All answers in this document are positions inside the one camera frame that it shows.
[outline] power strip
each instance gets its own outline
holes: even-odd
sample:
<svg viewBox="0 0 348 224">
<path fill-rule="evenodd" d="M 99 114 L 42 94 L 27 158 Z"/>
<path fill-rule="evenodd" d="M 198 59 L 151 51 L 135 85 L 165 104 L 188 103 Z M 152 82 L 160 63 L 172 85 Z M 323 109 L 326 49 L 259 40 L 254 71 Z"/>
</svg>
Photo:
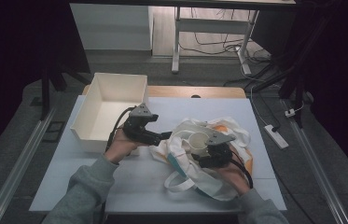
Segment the power strip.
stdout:
<svg viewBox="0 0 348 224">
<path fill-rule="evenodd" d="M 264 130 L 269 134 L 269 136 L 272 138 L 272 140 L 278 145 L 280 149 L 284 149 L 286 147 L 289 147 L 289 144 L 285 141 L 285 139 L 278 133 L 272 131 L 272 125 L 267 125 L 264 127 Z"/>
</svg>

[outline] person's arm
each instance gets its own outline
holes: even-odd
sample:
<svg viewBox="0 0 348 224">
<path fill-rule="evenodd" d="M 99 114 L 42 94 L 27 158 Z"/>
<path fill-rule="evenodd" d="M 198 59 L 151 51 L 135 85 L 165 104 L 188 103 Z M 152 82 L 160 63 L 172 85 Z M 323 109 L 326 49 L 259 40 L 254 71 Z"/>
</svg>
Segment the person's arm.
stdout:
<svg viewBox="0 0 348 224">
<path fill-rule="evenodd" d="M 240 162 L 237 157 L 232 157 L 237 162 Z M 263 200 L 255 189 L 250 189 L 244 174 L 241 170 L 230 163 L 228 166 L 216 169 L 223 178 L 228 181 L 240 195 L 240 202 L 246 214 L 246 223 L 258 224 L 282 224 L 288 223 L 287 219 L 276 208 L 272 200 Z"/>
<path fill-rule="evenodd" d="M 43 223 L 90 223 L 95 207 L 102 204 L 114 184 L 118 163 L 141 146 L 117 130 L 112 146 L 92 166 L 81 166 L 70 178 L 68 190 Z"/>
</svg>

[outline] metal frame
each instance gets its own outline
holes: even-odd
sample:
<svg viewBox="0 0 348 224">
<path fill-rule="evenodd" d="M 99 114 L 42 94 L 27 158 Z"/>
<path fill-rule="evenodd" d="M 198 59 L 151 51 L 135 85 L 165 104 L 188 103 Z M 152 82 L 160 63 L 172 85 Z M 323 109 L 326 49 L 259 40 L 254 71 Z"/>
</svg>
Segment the metal frame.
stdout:
<svg viewBox="0 0 348 224">
<path fill-rule="evenodd" d="M 281 100 L 281 104 L 285 110 L 289 109 L 284 100 Z M 313 146 L 308 140 L 307 135 L 304 130 L 299 127 L 297 122 L 294 119 L 290 119 L 290 125 L 292 126 L 293 132 L 299 140 L 302 151 L 304 153 L 307 162 L 310 164 L 313 175 L 315 176 L 316 182 L 319 185 L 319 188 L 325 194 L 327 199 L 327 204 L 330 207 L 331 213 L 336 219 L 337 223 L 348 224 L 348 215 L 341 203 L 339 196 L 337 195 L 336 190 L 333 188 L 330 180 L 327 177 L 327 174 L 319 161 Z"/>
<path fill-rule="evenodd" d="M 7 177 L 5 184 L 0 190 L 0 221 L 6 212 L 6 209 L 17 187 L 20 184 L 22 177 L 24 176 L 25 171 L 27 170 L 28 165 L 31 162 L 31 159 L 34 156 L 37 147 L 39 146 L 40 141 L 42 140 L 43 134 L 48 128 L 51 119 L 53 118 L 58 106 L 60 105 L 62 98 L 61 96 L 62 94 L 60 92 L 57 92 L 57 97 L 55 99 L 53 107 L 48 112 L 45 119 L 40 120 L 36 124 L 31 137 L 28 139 L 28 142 L 26 143 L 22 153 L 17 159 L 16 164 L 14 165 L 13 169 Z"/>
<path fill-rule="evenodd" d="M 205 19 L 180 19 L 180 7 L 176 8 L 175 33 L 174 33 L 174 52 L 172 73 L 179 72 L 179 34 L 180 32 L 195 32 L 209 34 L 232 34 L 244 35 L 242 46 L 237 47 L 238 58 L 244 74 L 251 75 L 249 65 L 245 58 L 246 46 L 252 34 L 258 11 L 255 11 L 250 21 L 217 21 Z"/>
</svg>

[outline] hand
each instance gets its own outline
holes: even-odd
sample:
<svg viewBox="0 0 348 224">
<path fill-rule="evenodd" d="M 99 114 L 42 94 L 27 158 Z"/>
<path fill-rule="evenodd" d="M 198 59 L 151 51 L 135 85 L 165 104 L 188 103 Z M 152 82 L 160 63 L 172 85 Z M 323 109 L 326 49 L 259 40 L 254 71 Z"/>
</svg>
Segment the hand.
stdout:
<svg viewBox="0 0 348 224">
<path fill-rule="evenodd" d="M 113 163 L 119 163 L 124 157 L 129 155 L 133 150 L 141 146 L 147 146 L 143 143 L 134 142 L 129 139 L 121 128 L 116 130 L 112 145 L 106 151 L 104 156 Z"/>
<path fill-rule="evenodd" d="M 230 145 L 230 149 L 232 153 L 236 153 L 238 155 L 237 150 L 232 145 Z M 242 161 L 238 160 L 235 155 L 232 155 L 232 159 L 239 163 L 243 163 Z M 229 182 L 240 195 L 243 195 L 250 190 L 248 182 L 244 177 L 244 173 L 233 163 L 230 162 L 226 167 L 215 168 L 215 170 L 223 177 L 224 180 Z"/>
</svg>

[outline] aluminum rail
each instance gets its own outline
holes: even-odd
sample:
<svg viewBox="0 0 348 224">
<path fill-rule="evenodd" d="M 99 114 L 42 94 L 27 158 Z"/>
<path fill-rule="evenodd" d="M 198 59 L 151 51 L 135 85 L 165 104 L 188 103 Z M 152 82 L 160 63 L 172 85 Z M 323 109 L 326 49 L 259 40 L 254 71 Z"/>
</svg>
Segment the aluminum rail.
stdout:
<svg viewBox="0 0 348 224">
<path fill-rule="evenodd" d="M 281 101 L 281 104 L 283 105 L 285 110 L 288 109 L 284 101 Z M 293 119 L 290 119 L 290 125 L 292 126 L 292 129 L 299 140 L 302 151 L 308 163 L 310 164 L 311 170 L 313 171 L 313 175 L 316 178 L 319 188 L 327 198 L 327 204 L 330 207 L 331 213 L 336 219 L 336 222 L 339 224 L 348 224 L 348 215 L 341 203 L 339 196 L 337 195 L 336 190 L 331 185 L 321 162 L 315 154 L 313 146 L 308 140 L 307 135 L 305 134 L 303 129 L 299 128 L 299 125 Z"/>
<path fill-rule="evenodd" d="M 32 132 L 31 137 L 28 139 L 22 153 L 16 161 L 13 169 L 11 170 L 5 184 L 0 190 L 0 221 L 6 212 L 6 209 L 19 186 L 25 171 L 28 168 L 29 163 L 31 162 L 32 157 L 34 156 L 37 147 L 39 146 L 40 141 L 51 122 L 57 107 L 60 105 L 62 94 L 60 92 L 56 93 L 56 99 L 54 101 L 51 110 L 48 112 L 44 120 L 40 120 L 34 131 Z"/>
</svg>

